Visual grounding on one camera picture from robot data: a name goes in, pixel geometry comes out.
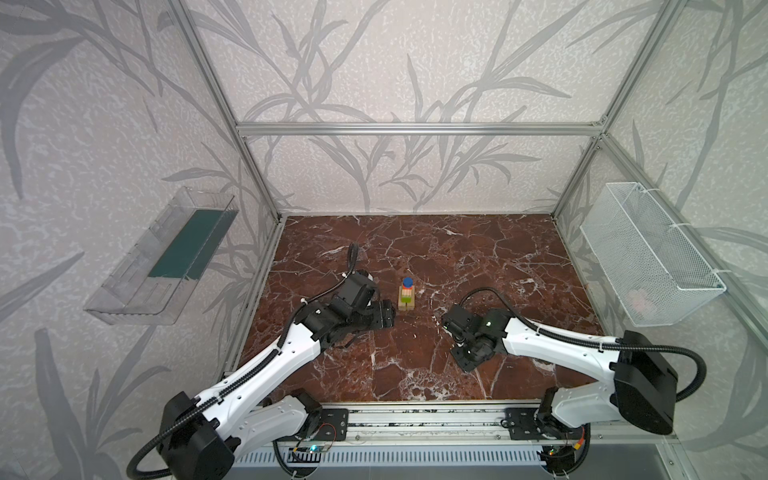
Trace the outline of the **wide striped wood block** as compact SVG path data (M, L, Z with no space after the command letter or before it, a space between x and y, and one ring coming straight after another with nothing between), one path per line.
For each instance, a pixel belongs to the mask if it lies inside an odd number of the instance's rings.
M410 311L414 309L414 288L413 289L413 297L412 298L404 298L401 296L401 289L403 288L402 285L399 286L398 290L398 309L400 311Z

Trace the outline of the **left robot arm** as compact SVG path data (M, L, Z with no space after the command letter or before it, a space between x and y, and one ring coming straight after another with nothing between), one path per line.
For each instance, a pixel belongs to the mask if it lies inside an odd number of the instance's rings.
M239 456L299 433L322 410L310 396L261 403L283 381L349 335L393 327L396 306L364 271L347 274L324 303L300 303L281 335L195 397L180 392L163 411L158 434L126 467L130 479L222 479Z

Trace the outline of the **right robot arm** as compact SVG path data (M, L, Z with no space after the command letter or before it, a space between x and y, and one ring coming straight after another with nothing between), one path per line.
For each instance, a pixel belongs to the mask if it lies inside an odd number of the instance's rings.
M654 345L644 335L594 336L550 327L504 309L474 314L455 304L442 317L453 337L451 354L471 372L495 355L527 357L562 366L591 383L546 391L537 412L549 429L624 420L657 435L674 430L675 407L704 383L707 365L683 347Z

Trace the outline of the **pink object in basket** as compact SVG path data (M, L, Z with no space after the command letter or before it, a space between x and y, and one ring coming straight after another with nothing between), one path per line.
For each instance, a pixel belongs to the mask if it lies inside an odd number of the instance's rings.
M630 306L642 315L650 314L656 310L653 299L644 289L630 290L626 295L626 299Z

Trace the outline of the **clear plastic bin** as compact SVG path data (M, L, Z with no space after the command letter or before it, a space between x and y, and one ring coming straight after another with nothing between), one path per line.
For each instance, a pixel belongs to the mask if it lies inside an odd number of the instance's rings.
M176 323L238 213L233 194L179 188L84 311L108 325Z

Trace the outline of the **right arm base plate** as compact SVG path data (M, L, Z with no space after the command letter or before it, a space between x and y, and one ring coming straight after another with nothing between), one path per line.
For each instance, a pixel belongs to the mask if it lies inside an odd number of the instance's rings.
M508 431L512 440L576 443L591 435L590 428L586 425L568 427L553 415L540 413L539 409L534 407L506 408L500 424Z

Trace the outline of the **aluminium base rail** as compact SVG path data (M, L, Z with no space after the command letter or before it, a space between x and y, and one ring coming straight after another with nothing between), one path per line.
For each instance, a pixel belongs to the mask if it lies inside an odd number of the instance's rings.
M224 439L238 438L236 453L244 455L272 441L300 438L310 413L322 408L349 410L349 426L341 446L574 444L562 441L512 440L500 422L510 407L534 407L526 401L383 402L304 405L288 396L269 406L246 407L227 418L229 407L214 405L203 412Z

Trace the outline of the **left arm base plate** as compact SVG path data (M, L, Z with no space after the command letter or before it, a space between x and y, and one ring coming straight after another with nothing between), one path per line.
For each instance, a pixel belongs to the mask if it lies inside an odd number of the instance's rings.
M309 414L298 435L315 442L344 441L348 426L348 409L322 408Z

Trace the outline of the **aluminium frame crossbar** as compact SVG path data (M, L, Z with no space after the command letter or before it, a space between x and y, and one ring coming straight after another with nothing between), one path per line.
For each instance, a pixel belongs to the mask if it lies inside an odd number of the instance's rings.
M258 136L597 136L603 126L591 122L243 122L236 130L243 137Z

